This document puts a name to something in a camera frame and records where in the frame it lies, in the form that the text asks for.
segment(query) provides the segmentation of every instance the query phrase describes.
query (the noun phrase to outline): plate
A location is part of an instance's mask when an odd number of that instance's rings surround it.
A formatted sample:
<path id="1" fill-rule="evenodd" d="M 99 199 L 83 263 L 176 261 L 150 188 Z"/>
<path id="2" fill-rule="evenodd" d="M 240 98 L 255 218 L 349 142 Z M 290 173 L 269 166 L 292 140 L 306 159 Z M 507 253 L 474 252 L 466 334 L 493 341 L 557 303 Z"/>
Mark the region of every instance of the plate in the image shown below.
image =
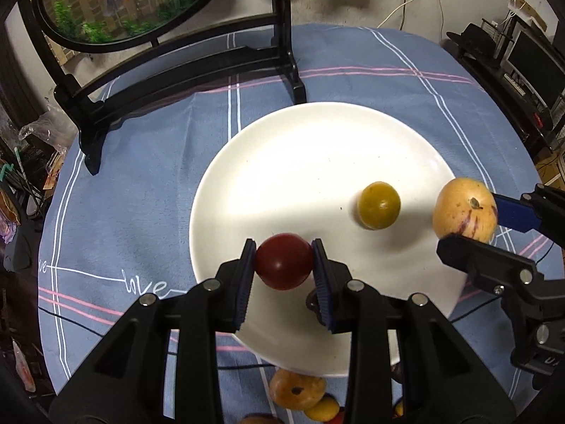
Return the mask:
<path id="1" fill-rule="evenodd" d="M 310 103 L 278 110 L 237 134 L 206 170 L 190 214 L 189 244 L 198 282 L 241 255 L 245 239 L 259 246 L 292 232 L 322 239 L 329 259 L 382 294 L 407 299 L 422 292 L 449 316 L 465 274 L 436 255 L 432 212 L 453 178 L 439 153 L 387 114 L 346 103 Z M 402 208 L 384 230 L 355 218 L 358 195 L 385 181 Z M 277 291 L 255 276 L 246 320 L 236 338 L 281 368 L 315 376 L 346 375 L 350 335 L 332 335 L 306 308 L 314 289 Z M 398 361 L 389 332 L 391 362 Z"/>

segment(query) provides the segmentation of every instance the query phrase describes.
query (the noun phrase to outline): silver bolt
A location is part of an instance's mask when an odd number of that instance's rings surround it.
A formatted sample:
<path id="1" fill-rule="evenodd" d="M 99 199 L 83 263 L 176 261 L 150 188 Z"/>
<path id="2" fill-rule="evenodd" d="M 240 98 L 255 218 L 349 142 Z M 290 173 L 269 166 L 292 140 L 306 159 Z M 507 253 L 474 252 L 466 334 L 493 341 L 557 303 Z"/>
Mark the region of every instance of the silver bolt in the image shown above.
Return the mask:
<path id="1" fill-rule="evenodd" d="M 536 331 L 536 340 L 540 344 L 545 344 L 549 339 L 549 328 L 546 324 L 541 324 Z"/>
<path id="2" fill-rule="evenodd" d="M 139 297 L 139 304 L 142 306 L 151 306 L 157 301 L 157 296 L 152 293 L 145 293 Z"/>
<path id="3" fill-rule="evenodd" d="M 347 288 L 349 288 L 349 290 L 351 290 L 352 292 L 360 292 L 365 288 L 365 284 L 362 283 L 360 280 L 351 279 L 347 283 Z"/>
<path id="4" fill-rule="evenodd" d="M 425 306 L 426 304 L 428 304 L 428 301 L 428 297 L 423 293 L 414 293 L 412 295 L 412 303 L 414 303 L 416 306 Z"/>
<path id="5" fill-rule="evenodd" d="M 520 271 L 520 280 L 525 283 L 526 285 L 532 283 L 532 273 L 529 270 L 521 270 Z"/>
<path id="6" fill-rule="evenodd" d="M 221 283 L 218 279 L 207 279 L 202 283 L 202 287 L 204 287 L 204 290 L 208 290 L 209 292 L 218 290 L 220 286 Z"/>

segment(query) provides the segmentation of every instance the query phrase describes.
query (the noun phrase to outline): black hat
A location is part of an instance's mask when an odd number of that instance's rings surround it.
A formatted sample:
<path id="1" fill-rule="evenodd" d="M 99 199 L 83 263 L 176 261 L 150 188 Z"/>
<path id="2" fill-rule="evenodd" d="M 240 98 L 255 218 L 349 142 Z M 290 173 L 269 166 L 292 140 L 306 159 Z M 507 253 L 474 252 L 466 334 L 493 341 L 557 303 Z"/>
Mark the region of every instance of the black hat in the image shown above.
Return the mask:
<path id="1" fill-rule="evenodd" d="M 446 35 L 465 51 L 483 60 L 493 60 L 496 43 L 481 27 L 469 24 L 461 35 L 447 32 Z"/>

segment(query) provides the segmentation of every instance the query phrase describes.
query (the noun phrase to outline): red fruit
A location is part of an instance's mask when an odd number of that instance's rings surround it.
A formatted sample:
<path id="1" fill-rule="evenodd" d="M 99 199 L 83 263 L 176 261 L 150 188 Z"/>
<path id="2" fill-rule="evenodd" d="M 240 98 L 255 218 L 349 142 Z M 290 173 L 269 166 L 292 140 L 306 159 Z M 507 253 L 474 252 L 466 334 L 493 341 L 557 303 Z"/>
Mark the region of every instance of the red fruit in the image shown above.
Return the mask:
<path id="1" fill-rule="evenodd" d="M 329 420 L 328 422 L 326 422 L 326 424 L 343 424 L 344 422 L 344 413 L 343 411 L 340 411 L 336 417 L 334 417 L 334 419 Z"/>
<path id="2" fill-rule="evenodd" d="M 272 236 L 259 246 L 255 254 L 255 272 L 275 290 L 298 287 L 313 267 L 312 247 L 295 234 Z"/>

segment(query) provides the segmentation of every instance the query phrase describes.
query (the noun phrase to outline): computer monitor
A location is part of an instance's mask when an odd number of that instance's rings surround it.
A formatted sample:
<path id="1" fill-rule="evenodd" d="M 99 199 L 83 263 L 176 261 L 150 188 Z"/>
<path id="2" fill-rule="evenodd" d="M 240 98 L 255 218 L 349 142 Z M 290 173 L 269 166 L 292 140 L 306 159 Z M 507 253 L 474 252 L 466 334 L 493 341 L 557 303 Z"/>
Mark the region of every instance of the computer monitor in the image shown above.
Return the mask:
<path id="1" fill-rule="evenodd" d="M 519 30 L 518 38 L 505 58 L 550 110 L 564 96 L 565 69 L 529 33 Z"/>

